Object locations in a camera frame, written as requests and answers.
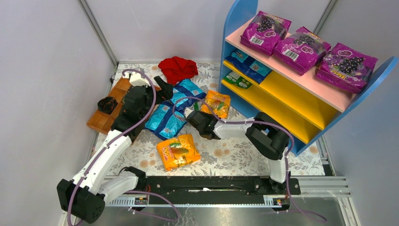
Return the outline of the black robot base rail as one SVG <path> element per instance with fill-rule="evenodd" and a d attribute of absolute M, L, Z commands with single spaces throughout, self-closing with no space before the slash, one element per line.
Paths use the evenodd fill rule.
<path fill-rule="evenodd" d="M 144 192 L 149 205 L 289 205 L 289 195 L 300 195 L 299 181 L 289 178 L 278 183 L 267 176 L 148 176 L 140 169 L 126 167 L 121 172 L 138 176 L 136 191 Z"/>

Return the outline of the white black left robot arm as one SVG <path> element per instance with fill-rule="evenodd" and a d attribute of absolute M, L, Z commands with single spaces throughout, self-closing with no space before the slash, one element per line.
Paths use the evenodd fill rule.
<path fill-rule="evenodd" d="M 120 195 L 137 188 L 141 191 L 146 188 L 145 172 L 135 167 L 127 167 L 107 182 L 104 182 L 104 178 L 114 162 L 144 129 L 155 105 L 172 98 L 174 86 L 159 76 L 154 79 L 159 90 L 147 77 L 137 76 L 134 79 L 100 149 L 72 179 L 62 179 L 58 183 L 58 198 L 61 209 L 67 213 L 68 225 L 73 225 L 72 217 L 80 219 L 81 223 L 94 223 L 105 206 Z"/>

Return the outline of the orange mango candy bag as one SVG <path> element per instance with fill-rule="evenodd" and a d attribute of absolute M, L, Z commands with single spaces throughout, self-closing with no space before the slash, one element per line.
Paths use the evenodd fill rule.
<path fill-rule="evenodd" d="M 226 119 L 228 117 L 230 105 L 231 98 L 229 95 L 209 90 L 204 98 L 204 103 L 201 104 L 200 111 L 211 114 L 212 110 L 218 117 Z"/>
<path fill-rule="evenodd" d="M 166 171 L 190 165 L 201 159 L 191 134 L 179 135 L 156 145 Z"/>

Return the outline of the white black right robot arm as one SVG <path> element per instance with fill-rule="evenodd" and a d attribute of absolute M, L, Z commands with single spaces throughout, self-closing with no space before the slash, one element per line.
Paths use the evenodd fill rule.
<path fill-rule="evenodd" d="M 288 179 L 286 156 L 295 141 L 282 125 L 266 113 L 259 112 L 255 117 L 241 121 L 229 121 L 187 108 L 184 116 L 200 136 L 208 140 L 247 138 L 268 159 L 271 180 L 283 184 Z"/>

